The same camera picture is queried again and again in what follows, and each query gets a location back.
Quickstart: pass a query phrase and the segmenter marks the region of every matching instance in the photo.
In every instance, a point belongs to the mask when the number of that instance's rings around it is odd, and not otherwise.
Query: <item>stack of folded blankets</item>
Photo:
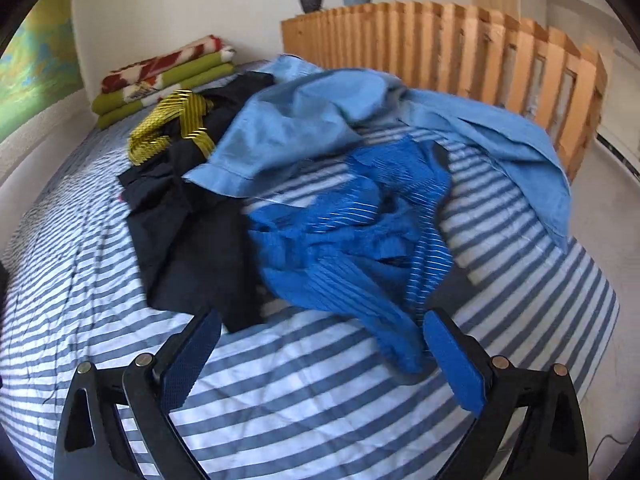
[[[170,54],[110,72],[92,110],[103,130],[161,101],[176,90],[201,86],[234,72],[236,51],[215,36],[206,36]]]

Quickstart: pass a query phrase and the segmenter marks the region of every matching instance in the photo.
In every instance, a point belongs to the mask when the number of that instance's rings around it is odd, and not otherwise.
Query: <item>gold striped ribbon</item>
[[[132,131],[129,136],[129,160],[139,166],[146,160],[163,152],[171,140],[159,134],[159,129],[169,121],[180,119],[180,134],[191,139],[205,158],[215,149],[207,135],[202,117],[213,107],[211,101],[194,94],[191,90],[176,90],[162,102]]]

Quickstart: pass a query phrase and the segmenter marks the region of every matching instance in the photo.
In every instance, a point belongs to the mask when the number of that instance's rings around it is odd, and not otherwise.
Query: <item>cable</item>
[[[600,446],[602,446],[602,443],[607,440],[608,438],[613,440],[613,442],[615,442],[616,444],[619,444],[620,446],[627,446],[628,444],[631,444],[631,441],[634,439],[635,435],[633,437],[631,437],[630,440],[627,440],[626,442],[620,442],[618,439],[616,439],[612,434],[607,433],[605,436],[602,437],[602,439],[600,440],[600,443],[596,446],[596,451],[593,452],[593,456],[591,457],[591,460],[589,462],[589,468],[591,468],[591,464],[593,464],[593,461],[596,459],[596,455],[598,454],[598,450],[600,449]]]

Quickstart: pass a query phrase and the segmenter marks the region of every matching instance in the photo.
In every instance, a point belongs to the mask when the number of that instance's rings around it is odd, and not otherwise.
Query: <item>painting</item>
[[[71,0],[39,0],[0,57],[0,142],[82,86]]]

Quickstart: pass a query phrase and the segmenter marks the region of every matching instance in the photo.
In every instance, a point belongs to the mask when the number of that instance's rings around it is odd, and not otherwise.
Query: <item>screw head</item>
[[[78,365],[78,373],[85,374],[91,370],[91,363],[89,361],[83,361]]]
[[[494,365],[498,370],[506,370],[509,368],[509,360],[501,355],[497,355],[493,359],[491,359],[491,364]]]
[[[149,366],[151,364],[151,361],[154,360],[154,357],[151,354],[140,354],[138,357],[136,357],[136,366],[139,367],[144,367],[144,366]]]
[[[561,365],[560,363],[556,363],[554,364],[554,372],[556,373],[556,375],[564,377],[569,373],[569,370],[566,369],[566,366]]]

